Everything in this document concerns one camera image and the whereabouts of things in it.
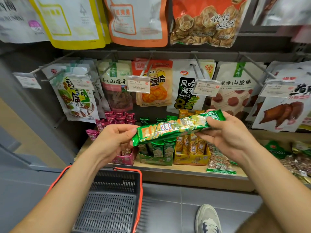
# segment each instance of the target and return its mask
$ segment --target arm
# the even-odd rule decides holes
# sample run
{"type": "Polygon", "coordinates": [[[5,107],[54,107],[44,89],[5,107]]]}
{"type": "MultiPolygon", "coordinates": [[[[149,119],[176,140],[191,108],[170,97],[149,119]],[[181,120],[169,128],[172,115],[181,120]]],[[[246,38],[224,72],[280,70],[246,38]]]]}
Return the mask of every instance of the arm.
{"type": "Polygon", "coordinates": [[[308,232],[311,191],[262,147],[239,119],[226,112],[224,116],[226,121],[208,117],[208,124],[216,130],[197,135],[242,167],[285,232],[308,232]]]}
{"type": "Polygon", "coordinates": [[[132,147],[131,139],[137,127],[128,124],[107,126],[11,233],[71,232],[96,173],[121,149],[132,147]]]}

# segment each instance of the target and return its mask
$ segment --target left hand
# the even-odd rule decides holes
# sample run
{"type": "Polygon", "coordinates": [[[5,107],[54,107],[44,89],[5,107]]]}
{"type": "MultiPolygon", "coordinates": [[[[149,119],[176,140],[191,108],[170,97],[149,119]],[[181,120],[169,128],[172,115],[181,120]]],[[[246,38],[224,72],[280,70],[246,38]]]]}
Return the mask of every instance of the left hand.
{"type": "Polygon", "coordinates": [[[133,147],[132,137],[136,134],[137,125],[111,124],[99,134],[92,145],[86,150],[97,156],[102,168],[117,155],[121,150],[133,147]]]}

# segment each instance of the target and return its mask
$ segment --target hand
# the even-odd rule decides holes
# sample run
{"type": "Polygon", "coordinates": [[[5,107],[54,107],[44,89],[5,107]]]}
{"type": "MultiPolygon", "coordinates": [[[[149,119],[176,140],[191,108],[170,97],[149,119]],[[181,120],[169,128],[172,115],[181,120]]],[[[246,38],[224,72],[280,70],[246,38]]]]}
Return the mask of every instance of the hand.
{"type": "Polygon", "coordinates": [[[102,168],[122,150],[133,147],[132,137],[136,134],[137,125],[111,124],[104,128],[93,144],[86,150],[99,159],[99,168],[102,168]]]}
{"type": "Polygon", "coordinates": [[[215,128],[197,132],[196,135],[214,144],[225,156],[240,165],[245,163],[245,152],[258,142],[238,118],[223,112],[226,121],[207,117],[207,123],[215,128]]]}

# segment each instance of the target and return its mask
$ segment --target right hand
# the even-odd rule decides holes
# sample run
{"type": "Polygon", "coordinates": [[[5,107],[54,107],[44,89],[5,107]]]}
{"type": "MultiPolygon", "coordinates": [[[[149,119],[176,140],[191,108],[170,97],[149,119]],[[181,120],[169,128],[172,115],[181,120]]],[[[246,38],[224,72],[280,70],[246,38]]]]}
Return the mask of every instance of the right hand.
{"type": "Polygon", "coordinates": [[[258,142],[242,121],[227,112],[223,112],[223,115],[226,121],[207,117],[207,123],[214,129],[197,132],[196,135],[214,144],[229,159],[243,165],[245,163],[246,150],[249,147],[256,146],[258,142]]]}

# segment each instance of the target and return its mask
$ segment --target sneaker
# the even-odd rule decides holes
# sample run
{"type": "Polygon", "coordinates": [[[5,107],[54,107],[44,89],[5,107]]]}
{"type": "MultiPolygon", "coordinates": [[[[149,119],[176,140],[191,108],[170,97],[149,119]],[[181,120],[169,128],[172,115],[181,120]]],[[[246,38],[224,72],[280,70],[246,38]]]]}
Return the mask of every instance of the sneaker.
{"type": "Polygon", "coordinates": [[[195,233],[221,233],[216,210],[209,204],[202,205],[196,213],[195,233]]]}

